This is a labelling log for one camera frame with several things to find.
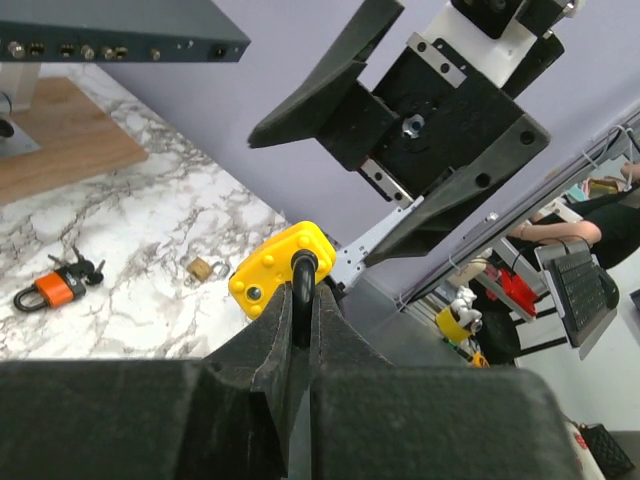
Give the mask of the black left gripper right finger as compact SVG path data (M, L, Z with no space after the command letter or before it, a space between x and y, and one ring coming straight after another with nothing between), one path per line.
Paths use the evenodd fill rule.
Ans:
M557 401L514 368L396 366L343 318L327 286L311 320L316 479L576 479Z

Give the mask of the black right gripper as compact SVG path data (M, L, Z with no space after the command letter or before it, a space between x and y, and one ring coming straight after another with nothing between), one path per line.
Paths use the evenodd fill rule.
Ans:
M266 148L314 139L388 201L434 190L369 253L424 257L550 143L550 134L440 40L414 33L369 91L358 77L403 12L363 2L304 82L252 130Z

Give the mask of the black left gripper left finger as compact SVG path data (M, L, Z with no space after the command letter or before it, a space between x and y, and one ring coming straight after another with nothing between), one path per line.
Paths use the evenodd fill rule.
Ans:
M278 479L292 292L202 359L1 365L5 479Z

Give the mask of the yellow padlock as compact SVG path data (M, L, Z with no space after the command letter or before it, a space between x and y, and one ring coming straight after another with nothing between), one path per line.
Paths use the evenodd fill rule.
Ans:
M337 254L320 227L302 221L269 238L245 260L228 281L241 310L256 322L265 315L277 290L292 289L292 340L299 348L311 343L311 315L316 285L336 265Z

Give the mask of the orange padlock black keys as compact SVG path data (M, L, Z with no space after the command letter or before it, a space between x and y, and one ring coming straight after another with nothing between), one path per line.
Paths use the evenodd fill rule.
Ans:
M69 273L73 278L82 280L87 286L100 285L104 280L102 270L105 261L102 260L98 265L95 265L75 245L71 246L71 250L75 255L75 262L68 262L53 255L48 255L48 258L58 266L59 273Z

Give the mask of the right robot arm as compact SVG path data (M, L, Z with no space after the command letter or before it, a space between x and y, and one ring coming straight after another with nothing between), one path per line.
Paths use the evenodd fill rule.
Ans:
M254 127L251 148L315 140L394 204L341 249L331 273L338 291L385 260L427 255L549 145L516 99L563 54L553 27L572 7L449 1L368 89L360 74L404 7L366 1Z

